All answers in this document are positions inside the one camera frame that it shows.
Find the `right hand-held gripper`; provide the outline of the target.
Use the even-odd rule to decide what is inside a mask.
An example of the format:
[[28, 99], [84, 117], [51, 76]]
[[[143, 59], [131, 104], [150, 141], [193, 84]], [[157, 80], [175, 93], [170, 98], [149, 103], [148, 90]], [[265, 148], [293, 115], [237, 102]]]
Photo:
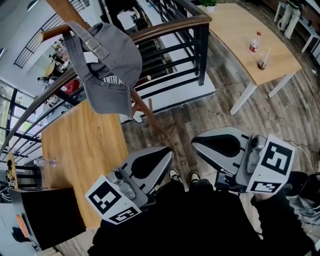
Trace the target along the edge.
[[[249, 137], [234, 127], [203, 132], [191, 142], [197, 155], [219, 171], [215, 187], [220, 191], [276, 194], [287, 183], [295, 157], [293, 146], [271, 134]], [[246, 148], [228, 157], [209, 147]]]

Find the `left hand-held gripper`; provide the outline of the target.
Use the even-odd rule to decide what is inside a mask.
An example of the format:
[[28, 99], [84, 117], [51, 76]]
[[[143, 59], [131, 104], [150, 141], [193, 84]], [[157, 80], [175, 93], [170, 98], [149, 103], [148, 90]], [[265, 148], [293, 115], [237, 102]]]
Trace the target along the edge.
[[173, 158], [168, 146], [132, 152], [107, 176], [101, 175], [85, 194], [93, 209], [107, 222], [118, 225], [140, 214], [149, 194], [159, 185]]

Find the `grey baseball cap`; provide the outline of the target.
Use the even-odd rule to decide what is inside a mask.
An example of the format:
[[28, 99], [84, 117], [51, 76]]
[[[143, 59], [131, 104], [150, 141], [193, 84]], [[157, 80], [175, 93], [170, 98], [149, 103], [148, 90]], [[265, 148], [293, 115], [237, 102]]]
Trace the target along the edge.
[[133, 117], [131, 92], [142, 73], [142, 56], [133, 40], [113, 24], [100, 22], [86, 30], [68, 21], [64, 34], [69, 61], [86, 98], [98, 114]]

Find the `wooden coat rack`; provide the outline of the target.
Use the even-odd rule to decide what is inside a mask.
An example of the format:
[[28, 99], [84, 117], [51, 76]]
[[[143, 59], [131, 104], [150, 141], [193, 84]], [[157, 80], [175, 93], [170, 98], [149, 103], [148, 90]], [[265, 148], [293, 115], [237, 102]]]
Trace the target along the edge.
[[[83, 20], [81, 15], [76, 11], [69, 0], [45, 0], [52, 9], [60, 16], [60, 18], [65, 22], [63, 25], [51, 28], [49, 30], [42, 31], [38, 34], [37, 40], [42, 43], [48, 39], [51, 39], [58, 35], [65, 35], [71, 30], [66, 24], [67, 22], [73, 21], [78, 23], [82, 28], [88, 30], [90, 26]], [[131, 107], [132, 113], [142, 112], [146, 115], [148, 123], [153, 126], [156, 133], [161, 137], [163, 143], [166, 146], [174, 148], [170, 140], [170, 135], [161, 127], [160, 123], [153, 114], [152, 109], [145, 104], [141, 99], [139, 94], [134, 88], [131, 89], [131, 99], [134, 105]]]

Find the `person's right forearm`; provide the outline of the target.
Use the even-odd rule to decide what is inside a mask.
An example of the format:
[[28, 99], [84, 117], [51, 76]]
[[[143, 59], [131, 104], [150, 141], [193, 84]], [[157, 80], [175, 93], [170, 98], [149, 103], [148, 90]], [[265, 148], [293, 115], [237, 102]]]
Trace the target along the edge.
[[290, 206], [283, 189], [276, 194], [255, 193], [251, 204], [257, 209], [263, 239], [261, 256], [313, 256], [315, 243]]

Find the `person's left forearm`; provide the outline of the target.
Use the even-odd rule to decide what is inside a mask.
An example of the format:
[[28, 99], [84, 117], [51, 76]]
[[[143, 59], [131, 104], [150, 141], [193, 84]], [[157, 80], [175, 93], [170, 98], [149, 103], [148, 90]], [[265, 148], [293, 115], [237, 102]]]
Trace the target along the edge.
[[151, 215], [147, 212], [118, 225], [102, 220], [87, 253], [89, 256], [110, 256], [117, 249], [146, 244], [145, 231], [151, 223]]

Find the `person's left shoe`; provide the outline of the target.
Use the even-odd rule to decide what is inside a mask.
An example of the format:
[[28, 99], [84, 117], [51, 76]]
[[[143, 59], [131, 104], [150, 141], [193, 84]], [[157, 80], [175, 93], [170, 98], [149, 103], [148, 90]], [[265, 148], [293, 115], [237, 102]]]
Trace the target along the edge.
[[178, 171], [175, 168], [170, 168], [168, 171], [168, 178], [169, 181], [176, 181], [176, 182], [180, 182], [183, 183], [182, 178], [180, 177]]

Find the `brown wooden table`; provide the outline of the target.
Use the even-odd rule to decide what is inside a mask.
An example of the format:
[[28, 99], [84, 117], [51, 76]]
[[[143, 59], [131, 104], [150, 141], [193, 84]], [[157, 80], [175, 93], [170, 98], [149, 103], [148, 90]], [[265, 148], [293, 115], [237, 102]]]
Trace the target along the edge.
[[58, 117], [41, 132], [42, 157], [55, 160], [45, 166], [48, 188], [73, 187], [85, 226], [95, 229], [101, 217], [85, 194], [101, 175], [107, 175], [128, 156], [120, 119], [116, 114], [97, 114], [87, 100]]

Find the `glass cup with dark drink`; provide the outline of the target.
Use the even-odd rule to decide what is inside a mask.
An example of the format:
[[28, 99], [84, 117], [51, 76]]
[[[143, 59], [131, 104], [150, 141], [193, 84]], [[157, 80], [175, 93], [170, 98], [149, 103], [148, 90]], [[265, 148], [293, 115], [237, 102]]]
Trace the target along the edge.
[[267, 66], [267, 55], [266, 54], [261, 54], [257, 60], [257, 67], [263, 71], [266, 66]]

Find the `black bag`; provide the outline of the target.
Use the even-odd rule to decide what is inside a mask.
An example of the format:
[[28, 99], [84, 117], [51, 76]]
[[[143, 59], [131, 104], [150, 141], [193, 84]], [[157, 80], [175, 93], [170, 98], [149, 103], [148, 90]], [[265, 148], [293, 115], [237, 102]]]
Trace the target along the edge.
[[300, 196], [315, 204], [320, 204], [320, 172], [308, 175], [301, 171], [292, 171], [285, 187], [287, 197]]

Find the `clear plastic bottle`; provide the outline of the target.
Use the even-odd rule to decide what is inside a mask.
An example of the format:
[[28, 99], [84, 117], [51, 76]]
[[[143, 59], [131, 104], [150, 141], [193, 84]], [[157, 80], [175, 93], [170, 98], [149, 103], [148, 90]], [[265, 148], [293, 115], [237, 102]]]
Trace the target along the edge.
[[56, 167], [57, 166], [57, 162], [55, 159], [36, 158], [33, 160], [33, 163], [38, 167]]

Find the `black and grey cabinet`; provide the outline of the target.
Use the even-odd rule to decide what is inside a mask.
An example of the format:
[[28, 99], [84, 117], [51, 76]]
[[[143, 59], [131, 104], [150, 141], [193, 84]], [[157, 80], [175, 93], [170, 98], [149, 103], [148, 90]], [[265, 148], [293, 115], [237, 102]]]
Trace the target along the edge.
[[86, 231], [74, 189], [10, 189], [14, 216], [21, 215], [29, 239], [41, 249], [48, 249]]

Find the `red label plastic bottle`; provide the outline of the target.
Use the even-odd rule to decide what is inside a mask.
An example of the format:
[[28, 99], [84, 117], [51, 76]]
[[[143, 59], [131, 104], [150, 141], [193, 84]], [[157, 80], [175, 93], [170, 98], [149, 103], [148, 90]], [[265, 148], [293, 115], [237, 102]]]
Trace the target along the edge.
[[260, 31], [257, 31], [255, 38], [251, 40], [249, 50], [253, 53], [256, 53], [259, 48], [261, 34], [262, 33]]

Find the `dark staircase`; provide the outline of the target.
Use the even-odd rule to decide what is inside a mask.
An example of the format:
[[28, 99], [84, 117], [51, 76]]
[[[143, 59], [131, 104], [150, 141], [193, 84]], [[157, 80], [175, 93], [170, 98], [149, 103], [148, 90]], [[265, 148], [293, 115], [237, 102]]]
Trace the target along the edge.
[[[125, 31], [123, 24], [118, 19], [120, 11], [134, 11], [137, 10], [139, 15], [135, 13], [132, 15], [133, 24], [137, 31], [151, 27], [151, 22], [144, 10], [137, 0], [102, 0], [106, 5], [110, 20], [112, 23], [122, 31]], [[166, 56], [164, 54], [156, 55], [161, 50], [160, 39], [154, 38], [149, 41], [140, 43], [137, 48], [142, 57], [142, 72], [147, 73], [150, 69], [160, 68], [166, 65]]]

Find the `light wooden white-legged table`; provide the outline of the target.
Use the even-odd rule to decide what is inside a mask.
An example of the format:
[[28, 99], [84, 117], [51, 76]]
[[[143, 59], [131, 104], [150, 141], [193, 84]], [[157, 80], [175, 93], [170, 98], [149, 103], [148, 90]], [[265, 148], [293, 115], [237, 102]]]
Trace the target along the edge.
[[[220, 3], [209, 16], [212, 19], [210, 32], [233, 54], [249, 76], [249, 84], [229, 111], [231, 115], [242, 107], [258, 86], [280, 79], [268, 94], [271, 98], [301, 70], [302, 66], [279, 37], [238, 4]], [[261, 32], [259, 46], [256, 52], [251, 52], [250, 44], [257, 32]], [[260, 70], [258, 58], [266, 54], [269, 47], [266, 68]]]

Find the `dark wood metal railing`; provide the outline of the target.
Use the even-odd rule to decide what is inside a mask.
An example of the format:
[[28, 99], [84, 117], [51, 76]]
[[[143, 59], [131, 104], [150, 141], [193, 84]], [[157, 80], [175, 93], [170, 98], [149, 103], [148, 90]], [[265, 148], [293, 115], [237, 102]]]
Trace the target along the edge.
[[[190, 11], [196, 14], [196, 16], [173, 20], [170, 22], [145, 28], [139, 32], [134, 33], [131, 36], [132, 40], [136, 44], [138, 44], [156, 37], [168, 35], [186, 29], [192, 29], [194, 27], [202, 25], [208, 25], [212, 20], [207, 14], [204, 13], [204, 11], [200, 10], [192, 3], [185, 0], [180, 0], [179, 3], [183, 5], [185, 8], [190, 9]], [[31, 103], [31, 105], [24, 111], [24, 113], [21, 115], [20, 119], [17, 121], [15, 126], [10, 130], [9, 134], [6, 136], [5, 141], [2, 143], [0, 147], [0, 156], [5, 150], [5, 148], [9, 145], [11, 138], [16, 135], [16, 131], [28, 119], [28, 117], [34, 111], [36, 111], [37, 108], [40, 105], [42, 105], [42, 103], [44, 103], [44, 101], [47, 100], [51, 95], [60, 93], [60, 88], [64, 86], [66, 83], [73, 80], [75, 77], [75, 71], [73, 69], [68, 70]]]

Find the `small round wooden table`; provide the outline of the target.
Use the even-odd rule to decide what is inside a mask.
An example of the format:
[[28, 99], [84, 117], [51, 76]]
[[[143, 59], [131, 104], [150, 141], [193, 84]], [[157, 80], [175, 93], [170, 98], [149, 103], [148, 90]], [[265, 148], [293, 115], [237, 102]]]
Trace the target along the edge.
[[7, 180], [8, 183], [10, 183], [11, 186], [13, 186], [15, 189], [18, 188], [18, 178], [16, 173], [16, 166], [14, 161], [14, 155], [9, 152], [7, 154]]

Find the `orange oval pad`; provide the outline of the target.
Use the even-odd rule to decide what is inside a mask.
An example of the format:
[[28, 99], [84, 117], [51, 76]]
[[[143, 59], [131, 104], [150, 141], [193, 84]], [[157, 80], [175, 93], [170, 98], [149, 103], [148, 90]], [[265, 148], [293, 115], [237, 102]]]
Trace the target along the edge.
[[16, 215], [16, 221], [17, 221], [18, 226], [19, 226], [22, 234], [24, 235], [24, 237], [29, 238], [29, 232], [28, 232], [27, 225], [26, 225], [23, 217], [20, 214]]

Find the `green potted plant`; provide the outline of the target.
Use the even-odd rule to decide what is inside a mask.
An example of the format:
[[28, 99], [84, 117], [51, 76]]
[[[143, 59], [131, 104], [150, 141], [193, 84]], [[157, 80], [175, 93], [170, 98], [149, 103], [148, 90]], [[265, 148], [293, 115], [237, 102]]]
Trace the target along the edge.
[[199, 0], [199, 2], [209, 13], [213, 13], [217, 5], [217, 0]]

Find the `white table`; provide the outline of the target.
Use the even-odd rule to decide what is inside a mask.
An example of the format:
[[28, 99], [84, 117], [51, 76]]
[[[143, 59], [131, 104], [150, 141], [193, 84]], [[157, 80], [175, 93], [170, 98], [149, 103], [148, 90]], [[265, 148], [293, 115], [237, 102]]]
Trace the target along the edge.
[[[277, 9], [276, 9], [276, 13], [273, 19], [274, 23], [278, 22], [278, 17], [280, 14], [280, 10], [284, 9], [286, 7], [286, 4], [282, 1], [278, 1], [278, 5], [277, 5]], [[310, 43], [312, 42], [313, 39], [316, 39], [316, 42], [313, 45], [313, 48], [310, 50], [311, 53], [313, 53], [316, 49], [316, 47], [318, 46], [318, 44], [320, 43], [320, 35], [317, 33], [317, 31], [315, 30], [315, 28], [312, 25], [308, 25], [308, 21], [304, 18], [301, 17], [299, 19], [299, 23], [308, 31], [309, 33], [309, 38], [307, 39], [305, 45], [303, 46], [301, 53], [304, 53], [307, 48], [309, 47]]]

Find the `large glass window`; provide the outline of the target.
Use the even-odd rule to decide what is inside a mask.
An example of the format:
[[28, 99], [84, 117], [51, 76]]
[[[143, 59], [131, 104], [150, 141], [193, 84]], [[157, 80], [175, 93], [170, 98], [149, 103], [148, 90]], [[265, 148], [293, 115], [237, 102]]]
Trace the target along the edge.
[[[0, 80], [0, 148], [11, 129], [17, 124], [34, 97]], [[7, 159], [7, 152], [12, 152], [19, 165], [32, 162], [42, 156], [41, 133], [45, 120], [38, 121], [46, 107], [42, 104], [20, 125], [0, 154], [0, 163]]]

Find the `black metal balcony railing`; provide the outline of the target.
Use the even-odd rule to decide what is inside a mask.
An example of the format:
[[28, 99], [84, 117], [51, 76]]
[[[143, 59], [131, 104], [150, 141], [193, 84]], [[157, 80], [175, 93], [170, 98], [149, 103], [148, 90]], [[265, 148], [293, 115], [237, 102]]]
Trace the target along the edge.
[[[89, 0], [71, 0], [70, 3], [78, 13], [90, 6]], [[33, 37], [27, 42], [27, 44], [19, 53], [13, 64], [23, 69], [27, 61], [35, 54], [35, 51], [41, 45], [41, 43], [38, 42], [38, 34], [40, 32], [44, 32], [55, 27], [61, 26], [63, 23], [64, 21], [58, 14], [55, 13], [54, 15], [52, 15], [50, 19], [48, 19], [33, 35]]]

